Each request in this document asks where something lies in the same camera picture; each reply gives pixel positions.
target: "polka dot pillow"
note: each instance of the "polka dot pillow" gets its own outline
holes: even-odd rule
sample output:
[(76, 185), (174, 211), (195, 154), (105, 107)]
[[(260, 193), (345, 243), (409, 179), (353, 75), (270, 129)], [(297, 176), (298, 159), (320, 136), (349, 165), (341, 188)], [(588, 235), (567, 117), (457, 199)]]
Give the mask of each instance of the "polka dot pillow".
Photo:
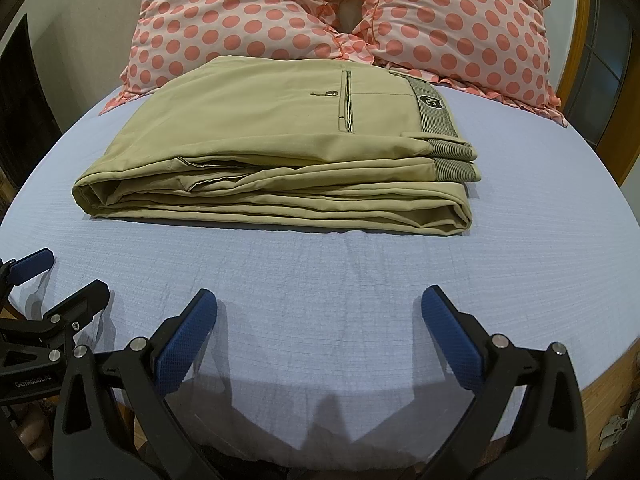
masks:
[(142, 0), (123, 87), (103, 112), (217, 56), (372, 63), (365, 42), (335, 30), (340, 0)]
[(354, 31), (379, 64), (416, 71), (521, 107), (559, 99), (549, 86), (543, 9), (549, 0), (364, 0)]

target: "metal screw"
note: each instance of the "metal screw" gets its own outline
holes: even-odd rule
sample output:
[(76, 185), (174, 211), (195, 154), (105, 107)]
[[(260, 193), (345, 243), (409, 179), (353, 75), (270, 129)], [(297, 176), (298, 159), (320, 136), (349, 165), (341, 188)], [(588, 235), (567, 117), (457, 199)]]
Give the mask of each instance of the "metal screw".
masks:
[(74, 350), (74, 357), (77, 357), (78, 359), (84, 357), (84, 354), (86, 354), (86, 346), (84, 345), (77, 346)]
[(146, 339), (143, 337), (137, 337), (135, 338), (133, 341), (131, 341), (131, 343), (129, 343), (129, 347), (134, 351), (134, 352), (139, 352), (140, 350), (142, 350), (144, 347), (146, 346)]
[(564, 346), (562, 343), (559, 343), (558, 341), (551, 345), (551, 349), (558, 355), (566, 354), (566, 346)]
[(509, 338), (503, 334), (493, 335), (491, 342), (496, 348), (507, 348), (507, 346), (509, 346)]

